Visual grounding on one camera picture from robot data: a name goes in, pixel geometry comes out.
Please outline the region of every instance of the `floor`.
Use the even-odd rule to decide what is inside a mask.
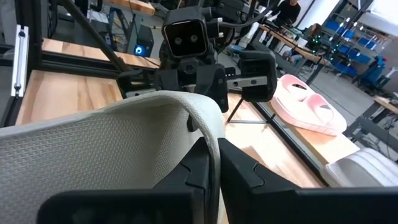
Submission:
[[[131,20],[130,12],[124,12],[127,20]],[[163,23],[160,17],[147,17],[144,18],[143,25],[145,26],[161,26]],[[68,41],[73,39],[73,24],[70,22],[59,21],[56,39]],[[152,30],[154,36],[154,48],[151,57],[157,58],[159,56],[159,48],[162,43],[163,37],[160,29]],[[225,67],[235,67],[237,73],[240,73],[236,63],[227,55],[220,54],[218,62]],[[1,82],[0,82],[0,114],[4,111],[6,102],[9,98],[11,90],[11,72],[10,68],[0,68]],[[309,73],[302,73],[304,79],[308,78]],[[311,84],[313,90],[323,95],[351,124],[356,117],[363,113],[373,102],[373,98],[365,94],[360,89],[356,88],[351,82],[344,77],[337,77],[331,72],[321,71],[319,76]]]

